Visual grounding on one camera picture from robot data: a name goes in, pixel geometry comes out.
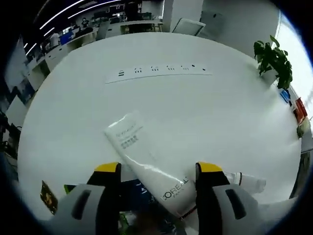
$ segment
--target white cosmetic tube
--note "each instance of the white cosmetic tube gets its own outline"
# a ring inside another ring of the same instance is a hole
[[[105,129],[109,141],[138,179],[171,214],[180,218],[196,201],[194,183],[178,172],[166,170],[149,139],[138,112],[127,114]]]

